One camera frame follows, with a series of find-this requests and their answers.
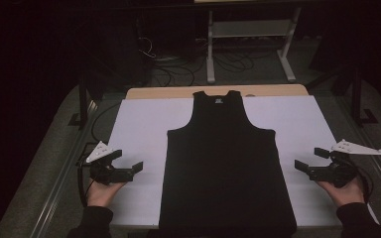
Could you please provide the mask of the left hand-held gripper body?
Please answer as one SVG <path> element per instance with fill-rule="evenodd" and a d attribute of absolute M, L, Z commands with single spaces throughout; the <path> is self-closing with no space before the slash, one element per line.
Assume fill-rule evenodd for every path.
<path fill-rule="evenodd" d="M 119 183 L 132 181 L 135 174 L 130 169 L 117 169 L 111 163 L 107 163 L 104 157 L 116 150 L 111 149 L 100 141 L 91 154 L 86 158 L 90 164 L 90 177 L 99 183 L 109 185 L 110 183 Z"/>

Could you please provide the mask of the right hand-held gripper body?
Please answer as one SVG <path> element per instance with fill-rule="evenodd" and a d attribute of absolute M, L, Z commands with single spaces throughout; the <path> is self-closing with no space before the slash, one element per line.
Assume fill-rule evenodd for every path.
<path fill-rule="evenodd" d="M 329 150 L 331 163 L 327 167 L 310 167 L 308 177 L 314 181 L 327 181 L 335 187 L 343 187 L 359 174 L 359 168 L 350 159 L 351 155 L 381 155 L 381 149 L 372 149 L 341 140 Z"/>

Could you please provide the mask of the black tank top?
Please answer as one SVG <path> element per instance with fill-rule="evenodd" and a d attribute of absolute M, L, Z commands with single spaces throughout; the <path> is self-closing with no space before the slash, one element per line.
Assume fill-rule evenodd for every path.
<path fill-rule="evenodd" d="M 275 137 L 249 121 L 238 91 L 196 92 L 188 124 L 168 132 L 160 237 L 291 238 Z"/>

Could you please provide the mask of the person's left hand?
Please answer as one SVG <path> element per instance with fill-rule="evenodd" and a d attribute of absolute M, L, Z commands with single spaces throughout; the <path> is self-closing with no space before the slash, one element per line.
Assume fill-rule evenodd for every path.
<path fill-rule="evenodd" d="M 89 180 L 87 205 L 108 207 L 116 193 L 125 185 L 125 182 L 110 183 L 109 185 Z"/>

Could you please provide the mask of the person's right hand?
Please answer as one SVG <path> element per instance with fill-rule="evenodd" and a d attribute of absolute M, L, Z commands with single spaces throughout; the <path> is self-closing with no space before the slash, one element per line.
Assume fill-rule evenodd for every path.
<path fill-rule="evenodd" d="M 326 191 L 337 207 L 365 202 L 362 183 L 358 178 L 354 178 L 343 187 L 335 187 L 327 181 L 318 181 L 317 184 Z"/>

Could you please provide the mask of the white table cover sheet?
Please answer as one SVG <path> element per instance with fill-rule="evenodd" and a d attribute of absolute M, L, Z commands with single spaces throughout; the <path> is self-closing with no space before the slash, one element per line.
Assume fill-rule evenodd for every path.
<path fill-rule="evenodd" d="M 334 204 L 325 191 L 295 169 L 300 160 L 313 167 L 329 164 L 314 154 L 315 148 L 331 150 L 336 141 L 312 96 L 260 96 L 243 99 L 250 122 L 276 132 L 280 164 L 300 228 L 340 224 Z M 121 105 L 109 147 L 122 150 L 114 161 L 118 168 L 139 162 L 143 170 L 117 193 L 112 202 L 113 223 L 123 227 L 156 228 L 159 224 L 167 154 L 167 132 L 191 119 L 193 101 L 175 99 L 126 99 Z"/>

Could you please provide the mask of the black metal stand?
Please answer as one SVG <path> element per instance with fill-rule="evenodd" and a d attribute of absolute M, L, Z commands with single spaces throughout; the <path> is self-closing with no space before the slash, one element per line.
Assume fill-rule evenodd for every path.
<path fill-rule="evenodd" d="M 365 124 L 377 124 L 378 120 L 370 109 L 361 108 L 362 80 L 357 67 L 353 69 L 351 91 L 351 116 L 357 126 L 362 128 Z"/>
<path fill-rule="evenodd" d="M 78 81 L 78 103 L 79 112 L 70 117 L 68 125 L 77 126 L 79 130 L 82 130 L 89 121 L 90 107 L 93 103 L 92 97 L 88 92 L 87 79 L 84 75 Z"/>

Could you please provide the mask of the white metal desk frame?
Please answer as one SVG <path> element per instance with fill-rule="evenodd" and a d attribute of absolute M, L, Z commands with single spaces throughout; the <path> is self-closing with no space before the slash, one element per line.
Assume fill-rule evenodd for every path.
<path fill-rule="evenodd" d="M 281 19 L 215 21 L 212 10 L 208 11 L 207 21 L 207 82 L 215 83 L 213 41 L 226 38 L 284 37 L 283 45 L 277 49 L 277 56 L 288 82 L 295 82 L 296 77 L 287 59 L 302 8 L 295 7 L 292 16 Z"/>

